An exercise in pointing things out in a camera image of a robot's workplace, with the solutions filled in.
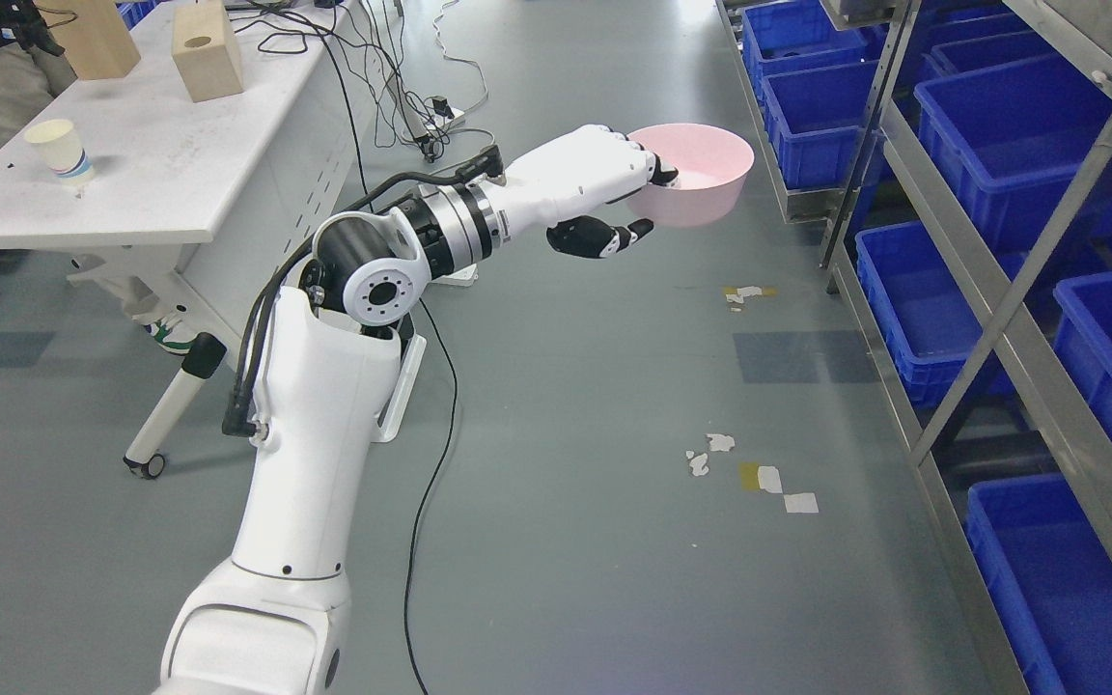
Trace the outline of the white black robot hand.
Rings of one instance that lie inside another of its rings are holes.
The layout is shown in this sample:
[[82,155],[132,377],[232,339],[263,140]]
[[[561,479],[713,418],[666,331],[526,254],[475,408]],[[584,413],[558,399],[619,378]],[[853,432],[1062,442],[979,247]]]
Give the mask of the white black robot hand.
[[668,186],[679,175],[641,143],[605,125],[583,125],[523,153],[500,183],[481,183],[497,217],[500,241],[544,229],[552,249],[599,260],[631,249],[653,229],[648,217],[613,226],[592,211],[622,201],[646,185]]

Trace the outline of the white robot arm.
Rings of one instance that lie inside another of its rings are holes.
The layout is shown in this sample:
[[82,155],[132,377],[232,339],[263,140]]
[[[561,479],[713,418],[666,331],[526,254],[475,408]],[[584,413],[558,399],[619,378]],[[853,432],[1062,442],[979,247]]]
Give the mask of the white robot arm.
[[403,324],[427,284],[500,245],[481,180],[497,147],[447,177],[403,172],[335,214],[257,296],[222,431],[254,476],[230,557],[173,620],[159,694],[325,694],[351,616],[346,572],[368,449],[405,409],[420,340]]

